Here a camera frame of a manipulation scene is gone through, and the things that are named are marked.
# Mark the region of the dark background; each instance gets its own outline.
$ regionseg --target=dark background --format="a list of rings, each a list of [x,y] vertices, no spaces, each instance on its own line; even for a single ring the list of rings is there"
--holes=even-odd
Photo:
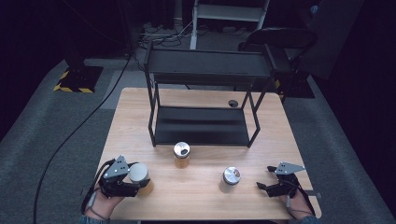
[[[117,1],[98,0],[94,5],[88,1],[67,2],[97,29],[126,43]],[[126,48],[99,35],[64,2],[55,1],[55,4],[81,57],[109,56]],[[150,20],[149,13],[145,13],[148,5],[141,6],[136,1],[129,1],[129,4],[131,10],[140,7],[132,13],[133,20]],[[396,34],[392,29],[396,27],[395,5],[391,0],[366,0],[329,79],[315,77],[363,167],[394,216]],[[54,34],[57,25],[43,10],[40,1],[5,0],[0,3],[0,139],[42,78],[63,59]],[[276,21],[271,13],[267,18],[267,22]],[[329,184],[342,189],[342,183],[329,181]]]

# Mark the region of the stand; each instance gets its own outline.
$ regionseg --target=stand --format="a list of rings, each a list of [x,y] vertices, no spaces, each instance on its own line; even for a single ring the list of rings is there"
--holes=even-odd
[[[250,147],[260,131],[257,110],[271,78],[271,55],[251,52],[221,52],[203,50],[154,49],[149,43],[145,58],[145,74],[151,112],[148,122],[152,145],[173,145],[184,141],[189,145],[226,145]],[[154,93],[150,85],[154,76]],[[255,79],[266,80],[255,103],[251,86]],[[240,107],[183,107],[162,105],[158,84],[247,86]],[[250,137],[244,109],[250,104],[256,131]],[[152,130],[157,110],[155,133]]]

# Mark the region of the yellow and black hazard tape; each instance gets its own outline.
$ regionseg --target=yellow and black hazard tape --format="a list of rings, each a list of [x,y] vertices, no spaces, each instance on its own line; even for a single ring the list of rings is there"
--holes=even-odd
[[[69,71],[65,71],[61,78],[59,79],[58,83],[56,84],[54,91],[72,91],[72,92],[87,92],[87,93],[94,93],[94,88],[82,88],[82,87],[67,87],[62,85],[62,80],[67,77]]]

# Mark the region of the tripod base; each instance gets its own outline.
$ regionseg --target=tripod base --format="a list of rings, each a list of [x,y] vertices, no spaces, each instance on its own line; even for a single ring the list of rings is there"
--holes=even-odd
[[[103,67],[84,66],[82,69],[64,71],[54,91],[95,92],[95,85],[103,71]]]

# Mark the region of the black shelf tier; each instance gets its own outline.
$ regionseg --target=black shelf tier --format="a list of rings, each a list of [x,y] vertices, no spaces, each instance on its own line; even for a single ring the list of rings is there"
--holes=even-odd
[[[156,144],[182,141],[189,145],[246,146],[249,138],[243,109],[160,106]]]

